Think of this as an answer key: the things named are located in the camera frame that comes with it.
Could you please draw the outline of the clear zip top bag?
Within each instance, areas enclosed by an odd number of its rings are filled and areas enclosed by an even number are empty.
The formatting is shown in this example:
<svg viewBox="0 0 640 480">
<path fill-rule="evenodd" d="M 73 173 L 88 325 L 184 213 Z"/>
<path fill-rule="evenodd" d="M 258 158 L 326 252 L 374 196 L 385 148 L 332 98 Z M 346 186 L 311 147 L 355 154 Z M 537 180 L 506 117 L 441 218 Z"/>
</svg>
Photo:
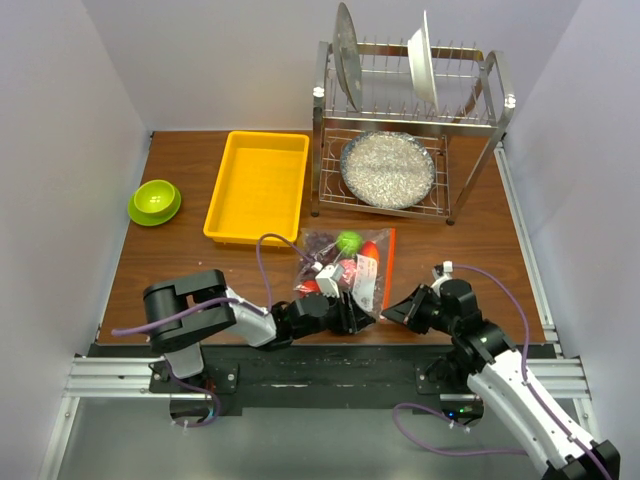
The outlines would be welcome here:
<svg viewBox="0 0 640 480">
<path fill-rule="evenodd" d="M 316 263 L 328 267 L 336 288 L 351 294 L 355 303 L 374 320 L 389 305 L 395 260 L 396 230 L 304 228 L 297 241 L 303 251 L 293 283 L 299 297 L 319 293 Z"/>
</svg>

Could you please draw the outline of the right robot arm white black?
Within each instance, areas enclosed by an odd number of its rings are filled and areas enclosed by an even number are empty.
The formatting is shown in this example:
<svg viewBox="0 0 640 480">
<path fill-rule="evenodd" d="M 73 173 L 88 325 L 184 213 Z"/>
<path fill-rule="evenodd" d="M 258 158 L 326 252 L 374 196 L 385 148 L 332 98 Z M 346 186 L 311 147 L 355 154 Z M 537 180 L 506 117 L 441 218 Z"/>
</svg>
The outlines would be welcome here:
<svg viewBox="0 0 640 480">
<path fill-rule="evenodd" d="M 517 440 L 518 447 L 502 454 L 526 455 L 544 479 L 619 477 L 618 450 L 595 440 L 559 406 L 527 366 L 526 350 L 483 317 L 468 282 L 443 276 L 382 315 L 417 334 L 450 336 L 446 382 L 479 396 Z"/>
</svg>

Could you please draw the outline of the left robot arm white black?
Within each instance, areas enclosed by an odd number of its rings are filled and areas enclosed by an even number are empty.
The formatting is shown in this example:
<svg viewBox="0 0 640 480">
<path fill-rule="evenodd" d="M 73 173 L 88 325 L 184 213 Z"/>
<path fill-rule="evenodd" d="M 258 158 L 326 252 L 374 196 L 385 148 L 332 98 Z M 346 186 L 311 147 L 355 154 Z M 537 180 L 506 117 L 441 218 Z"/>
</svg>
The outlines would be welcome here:
<svg viewBox="0 0 640 480">
<path fill-rule="evenodd" d="M 217 333 L 228 331 L 269 351 L 324 331 L 354 335 L 375 323 L 350 292 L 336 297 L 307 293 L 292 302 L 259 307 L 228 286 L 219 270 L 151 285 L 143 292 L 143 304 L 151 350 L 168 361 L 173 382 L 185 392 L 205 385 L 200 343 Z"/>
</svg>

